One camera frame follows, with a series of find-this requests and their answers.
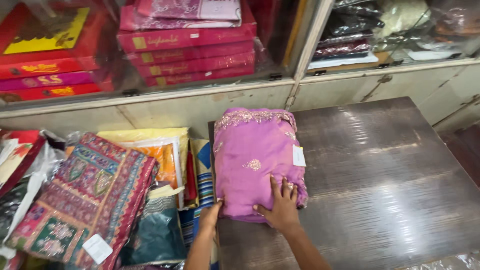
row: hand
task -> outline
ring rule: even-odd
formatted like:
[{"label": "hand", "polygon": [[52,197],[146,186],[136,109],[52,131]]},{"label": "hand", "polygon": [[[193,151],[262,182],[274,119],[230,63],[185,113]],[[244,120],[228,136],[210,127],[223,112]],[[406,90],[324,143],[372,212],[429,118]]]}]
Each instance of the hand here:
[{"label": "hand", "polygon": [[254,205],[253,209],[265,216],[268,222],[282,234],[285,234],[288,230],[296,229],[299,226],[301,227],[297,211],[297,186],[293,186],[293,192],[290,194],[287,179],[284,177],[282,179],[282,196],[276,180],[272,175],[270,176],[270,184],[274,196],[273,209],[269,211],[261,205]]},{"label": "hand", "polygon": [[223,205],[223,201],[220,200],[212,207],[205,207],[200,212],[200,220],[198,221],[199,232],[212,233],[215,235],[215,225],[218,219],[218,212]]}]

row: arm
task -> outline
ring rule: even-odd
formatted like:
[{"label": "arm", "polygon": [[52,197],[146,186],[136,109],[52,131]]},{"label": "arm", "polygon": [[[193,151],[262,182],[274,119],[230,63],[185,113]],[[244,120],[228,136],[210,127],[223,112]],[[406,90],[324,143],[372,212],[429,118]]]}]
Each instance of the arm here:
[{"label": "arm", "polygon": [[185,262],[184,270],[210,269],[210,253],[212,252],[213,238],[218,211],[223,202],[219,201],[211,208],[204,208],[200,212],[198,234],[193,241]]},{"label": "arm", "polygon": [[270,183],[274,195],[273,209],[269,211],[261,205],[254,205],[253,209],[264,215],[270,224],[283,234],[301,270],[331,270],[300,225],[296,204],[297,186],[293,187],[290,194],[287,179],[284,177],[282,196],[273,176],[270,176]]}]

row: price tag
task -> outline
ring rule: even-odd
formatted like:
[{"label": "price tag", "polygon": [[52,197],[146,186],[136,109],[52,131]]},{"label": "price tag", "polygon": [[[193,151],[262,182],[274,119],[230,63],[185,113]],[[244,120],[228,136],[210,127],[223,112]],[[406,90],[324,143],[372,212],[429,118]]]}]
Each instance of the price tag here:
[{"label": "price tag", "polygon": [[113,249],[99,234],[90,237],[82,247],[88,255],[92,257],[96,264],[101,264],[113,252]]},{"label": "price tag", "polygon": [[307,167],[305,164],[305,157],[303,156],[303,147],[293,146],[293,165]]}]

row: stack of boxes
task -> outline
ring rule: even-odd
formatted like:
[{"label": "stack of boxes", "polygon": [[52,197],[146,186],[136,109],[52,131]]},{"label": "stack of boxes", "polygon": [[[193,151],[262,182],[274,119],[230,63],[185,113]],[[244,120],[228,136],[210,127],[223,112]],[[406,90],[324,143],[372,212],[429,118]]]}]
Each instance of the stack of boxes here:
[{"label": "stack of boxes", "polygon": [[62,7],[56,12],[52,22],[40,22],[21,3],[0,25],[4,101],[113,90],[109,69],[115,26],[108,23],[107,12],[85,7]]},{"label": "stack of boxes", "polygon": [[257,23],[245,1],[241,17],[239,27],[120,30],[117,39],[148,86],[248,75]]}]

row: magenta box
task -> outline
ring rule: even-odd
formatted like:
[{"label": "magenta box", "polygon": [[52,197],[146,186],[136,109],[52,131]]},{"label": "magenta box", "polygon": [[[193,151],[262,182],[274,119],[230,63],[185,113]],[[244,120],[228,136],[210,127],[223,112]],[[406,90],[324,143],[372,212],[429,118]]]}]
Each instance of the magenta box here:
[{"label": "magenta box", "polygon": [[78,71],[27,78],[0,80],[0,90],[18,90],[46,86],[68,86],[95,83],[94,72]]},{"label": "magenta box", "polygon": [[257,36],[257,23],[248,4],[241,2],[242,22],[232,28],[184,28],[131,32],[121,30],[117,34],[125,52],[176,49],[253,40]]},{"label": "magenta box", "polygon": [[233,43],[213,44],[180,49],[162,49],[148,52],[134,52],[130,53],[128,56],[132,64],[141,66],[239,54],[243,52],[250,52],[252,50],[253,41],[247,40]]},{"label": "magenta box", "polygon": [[194,81],[230,78],[254,73],[254,65],[224,68],[208,72],[195,72],[187,74],[170,75],[163,77],[144,78],[148,86],[167,86]]},{"label": "magenta box", "polygon": [[156,77],[255,64],[255,52],[244,52],[226,56],[170,62],[151,66],[137,66],[142,77]]}]

